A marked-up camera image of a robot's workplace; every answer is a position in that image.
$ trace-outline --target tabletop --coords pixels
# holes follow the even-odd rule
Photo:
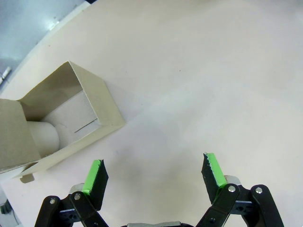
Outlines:
[[[102,77],[126,125],[33,182],[2,184],[25,227],[104,159],[110,227],[179,220],[210,206],[203,153],[245,188],[269,187],[285,226],[302,226],[303,6],[296,1],[99,0],[22,63],[19,99],[72,61]],[[230,216],[226,226],[244,226]]]

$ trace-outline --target silver screw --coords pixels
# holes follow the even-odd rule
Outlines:
[[[256,188],[256,193],[261,194],[262,192],[263,192],[262,188],[260,188],[260,187]]]
[[[228,187],[228,190],[229,190],[230,192],[234,192],[234,191],[236,190],[236,188],[235,188],[234,186],[229,186],[229,187]]]
[[[75,200],[78,200],[80,198],[81,198],[81,195],[79,193],[75,194],[75,197],[74,197]]]

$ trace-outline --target open box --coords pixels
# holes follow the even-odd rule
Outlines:
[[[0,115],[0,180],[47,169],[125,124],[104,81],[72,62],[22,99],[0,99]],[[53,125],[59,150],[41,153],[28,122]]]

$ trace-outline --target white cylinder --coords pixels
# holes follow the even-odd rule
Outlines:
[[[59,150],[59,136],[56,128],[48,122],[27,122],[41,157]]]

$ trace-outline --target green tape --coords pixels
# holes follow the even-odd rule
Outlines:
[[[91,165],[89,174],[87,175],[86,181],[84,183],[82,192],[86,195],[89,195],[91,192],[91,189],[94,185],[99,167],[101,165],[101,160],[94,160],[93,164]]]
[[[227,181],[219,166],[216,156],[214,155],[214,153],[206,153],[206,155],[218,187],[224,187],[225,185],[227,185]]]

